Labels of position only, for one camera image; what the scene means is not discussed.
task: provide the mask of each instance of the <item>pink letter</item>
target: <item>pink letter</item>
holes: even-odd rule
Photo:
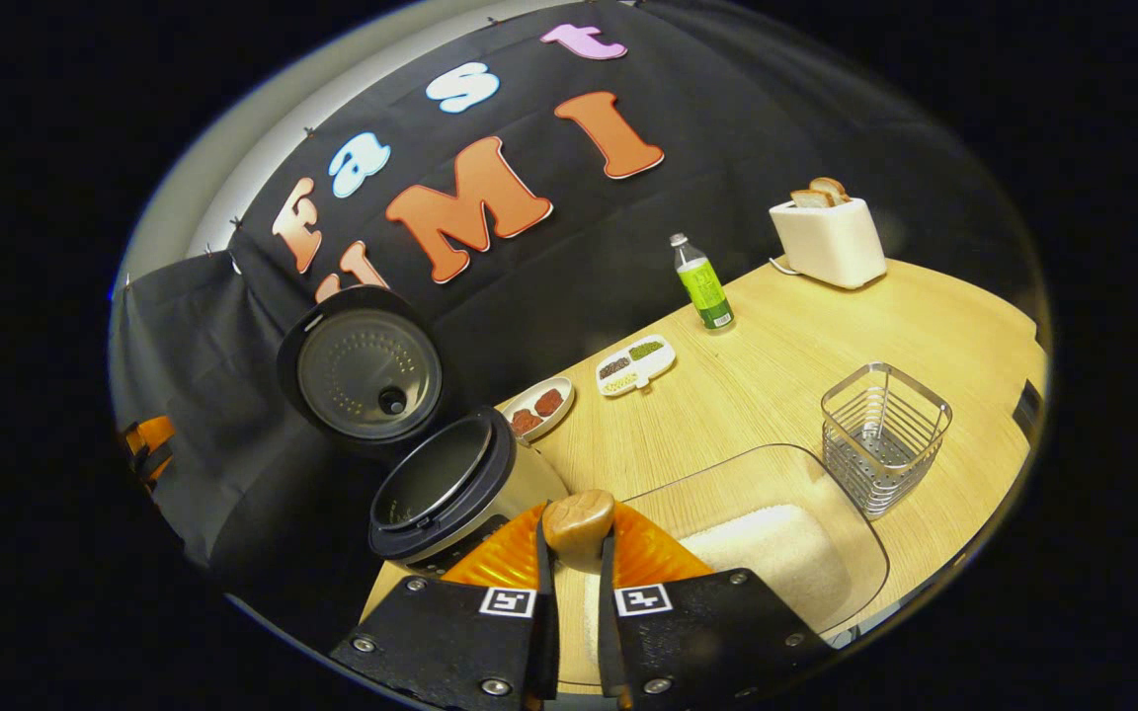
[[[601,44],[593,34],[600,34],[600,27],[594,26],[556,26],[543,35],[543,41],[559,41],[570,52],[587,59],[616,59],[626,53],[626,47],[620,44]]]

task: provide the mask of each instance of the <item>wooden table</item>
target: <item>wooden table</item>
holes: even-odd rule
[[[737,320],[726,333],[706,332],[690,304],[559,373],[578,397],[535,446],[570,491],[627,498],[767,443],[819,454],[828,388],[872,361],[910,374],[955,415],[925,479],[872,523],[890,573],[849,629],[951,561],[1021,472],[1030,443],[1013,410],[1026,379],[1047,392],[1034,321],[981,288],[898,261],[858,291],[764,265],[726,292]],[[645,391],[604,399],[597,362],[645,333],[667,338],[676,364]],[[406,574],[386,564],[363,617]],[[600,692],[584,652],[583,584],[582,572],[558,572],[562,693]]]

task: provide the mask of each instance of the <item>wooden handle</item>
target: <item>wooden handle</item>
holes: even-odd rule
[[[554,501],[543,512],[547,548],[574,570],[600,572],[600,548],[613,526],[613,495],[591,489]]]

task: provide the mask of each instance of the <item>bread slice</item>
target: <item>bread slice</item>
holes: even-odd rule
[[[832,193],[823,190],[794,190],[790,193],[798,207],[832,207],[835,206]]]
[[[827,195],[832,195],[832,204],[834,206],[844,206],[846,202],[850,202],[850,197],[846,195],[843,185],[830,179],[830,176],[817,176],[817,179],[810,181],[810,190],[823,190]]]

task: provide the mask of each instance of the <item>wire basket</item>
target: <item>wire basket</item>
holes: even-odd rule
[[[885,363],[868,363],[819,400],[823,460],[867,519],[910,494],[951,424],[951,405]]]

